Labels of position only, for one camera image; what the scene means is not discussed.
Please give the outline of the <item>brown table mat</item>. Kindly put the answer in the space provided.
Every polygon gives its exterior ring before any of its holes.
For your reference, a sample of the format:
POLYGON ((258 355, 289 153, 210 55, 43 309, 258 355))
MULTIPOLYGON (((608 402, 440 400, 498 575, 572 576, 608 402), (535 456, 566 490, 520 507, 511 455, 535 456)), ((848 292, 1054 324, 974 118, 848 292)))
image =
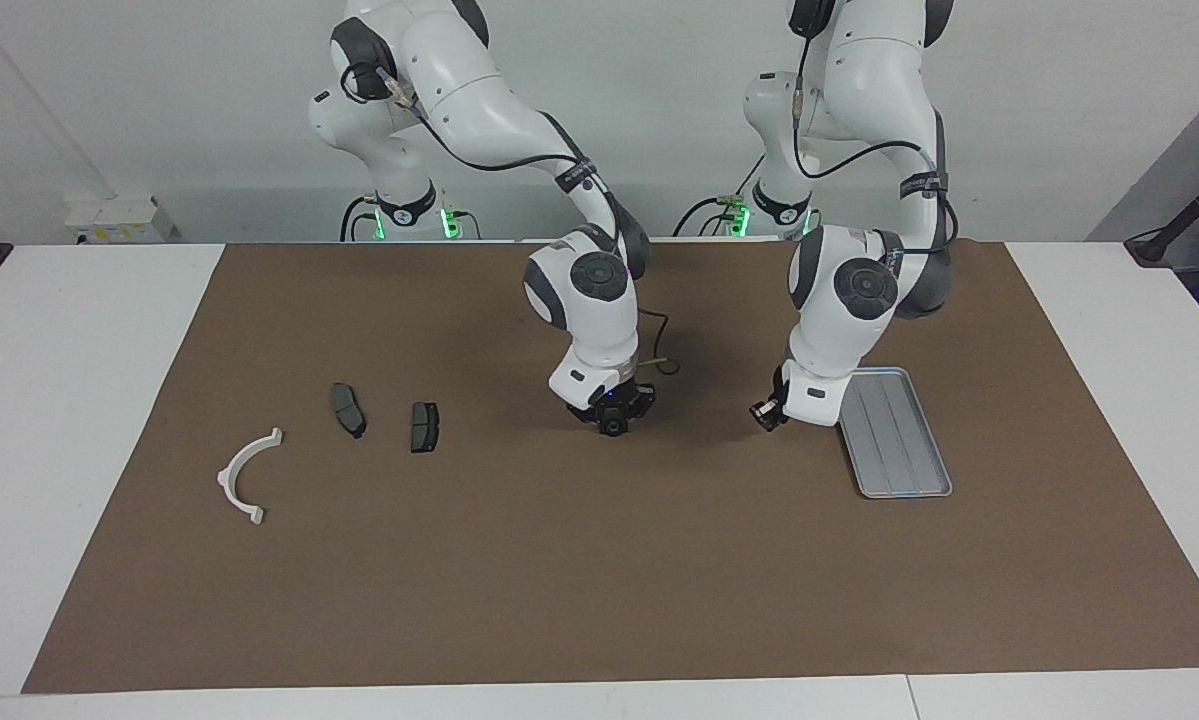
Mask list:
POLYGON ((945 310, 870 355, 954 480, 904 501, 836 429, 751 419, 787 243, 653 252, 683 368, 619 438, 547 388, 528 255, 230 246, 24 692, 1199 667, 1199 579, 1006 247, 957 246, 945 310), (253 525, 216 474, 275 426, 253 525))

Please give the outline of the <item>silver metal tray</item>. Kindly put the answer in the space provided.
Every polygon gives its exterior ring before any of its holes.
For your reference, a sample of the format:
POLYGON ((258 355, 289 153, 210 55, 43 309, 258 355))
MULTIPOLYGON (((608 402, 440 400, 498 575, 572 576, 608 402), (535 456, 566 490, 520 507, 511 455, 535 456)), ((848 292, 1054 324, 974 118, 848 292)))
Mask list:
POLYGON ((864 498, 938 498, 954 492, 912 379, 900 367, 860 368, 838 428, 864 498))

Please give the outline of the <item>white semicircular bracket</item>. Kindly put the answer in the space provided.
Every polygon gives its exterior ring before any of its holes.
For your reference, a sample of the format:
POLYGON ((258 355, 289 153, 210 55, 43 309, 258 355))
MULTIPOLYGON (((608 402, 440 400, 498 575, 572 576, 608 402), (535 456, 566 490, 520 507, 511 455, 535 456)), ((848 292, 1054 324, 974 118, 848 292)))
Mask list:
POLYGON ((270 450, 270 448, 279 447, 283 442, 284 432, 279 426, 275 426, 270 430, 267 436, 260 438, 253 438, 253 441, 245 444, 241 450, 235 452, 234 456, 219 470, 216 474, 216 480, 218 480, 218 486, 223 491, 229 506, 233 506, 235 510, 243 512, 243 514, 251 520, 253 525, 264 524, 265 509, 257 503, 248 503, 237 494, 237 480, 239 474, 253 456, 261 454, 263 450, 270 450))

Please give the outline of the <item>long dark brake pad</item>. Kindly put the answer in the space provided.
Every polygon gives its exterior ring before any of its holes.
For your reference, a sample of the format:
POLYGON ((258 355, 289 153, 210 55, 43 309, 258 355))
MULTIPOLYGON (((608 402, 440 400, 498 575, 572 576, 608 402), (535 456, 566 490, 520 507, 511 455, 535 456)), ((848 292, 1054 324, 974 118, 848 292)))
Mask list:
POLYGON ((355 389, 347 383, 335 383, 330 389, 330 401, 335 419, 341 426, 351 434, 353 438, 362 438, 367 429, 367 420, 355 389))

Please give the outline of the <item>white wall box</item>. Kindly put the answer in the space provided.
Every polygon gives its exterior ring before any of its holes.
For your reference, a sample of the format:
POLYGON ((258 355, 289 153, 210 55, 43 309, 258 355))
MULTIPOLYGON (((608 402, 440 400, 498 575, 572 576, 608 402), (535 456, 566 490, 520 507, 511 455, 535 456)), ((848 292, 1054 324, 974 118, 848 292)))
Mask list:
POLYGON ((155 196, 72 202, 64 226, 76 243, 171 243, 180 238, 177 224, 155 196))

